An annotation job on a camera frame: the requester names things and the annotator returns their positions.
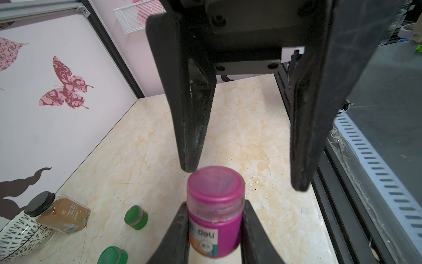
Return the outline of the magenta paint jar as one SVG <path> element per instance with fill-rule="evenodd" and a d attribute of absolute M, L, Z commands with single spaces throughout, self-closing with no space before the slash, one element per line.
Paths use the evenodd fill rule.
<path fill-rule="evenodd" d="M 187 203 L 189 241 L 201 255 L 221 258 L 240 244 L 245 202 L 230 204 Z"/>

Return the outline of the pink paint jar lid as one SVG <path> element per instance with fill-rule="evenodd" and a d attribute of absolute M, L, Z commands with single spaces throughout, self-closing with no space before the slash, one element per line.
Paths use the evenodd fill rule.
<path fill-rule="evenodd" d="M 244 178 L 223 166 L 200 168 L 187 180 L 186 204 L 189 212 L 200 220 L 212 223 L 230 221 L 244 209 Z"/>

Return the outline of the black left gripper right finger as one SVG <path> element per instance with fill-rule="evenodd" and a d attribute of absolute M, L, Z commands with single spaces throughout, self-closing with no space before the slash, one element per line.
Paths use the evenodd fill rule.
<path fill-rule="evenodd" d="M 240 247 L 243 264 L 285 264 L 249 200 L 245 200 L 243 210 Z"/>

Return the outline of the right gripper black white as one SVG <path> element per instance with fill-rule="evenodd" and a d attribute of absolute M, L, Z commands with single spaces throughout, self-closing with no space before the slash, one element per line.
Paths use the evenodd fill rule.
<path fill-rule="evenodd" d="M 172 115 L 181 169 L 199 164 L 216 74 L 270 73 L 282 49 L 293 70 L 291 185 L 310 185 L 334 118 L 402 1 L 162 1 L 146 35 Z"/>

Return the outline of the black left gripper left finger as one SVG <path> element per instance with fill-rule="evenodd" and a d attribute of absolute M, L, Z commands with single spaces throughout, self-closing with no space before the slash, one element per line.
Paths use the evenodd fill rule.
<path fill-rule="evenodd" d="M 189 251 L 189 214 L 183 202 L 147 264 L 188 264 Z"/>

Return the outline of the green paint jar with label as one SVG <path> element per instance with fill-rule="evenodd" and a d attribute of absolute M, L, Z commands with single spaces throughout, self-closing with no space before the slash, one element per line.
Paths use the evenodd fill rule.
<path fill-rule="evenodd" d="M 107 247 L 98 258 L 98 264 L 127 264 L 128 253 L 116 246 Z"/>

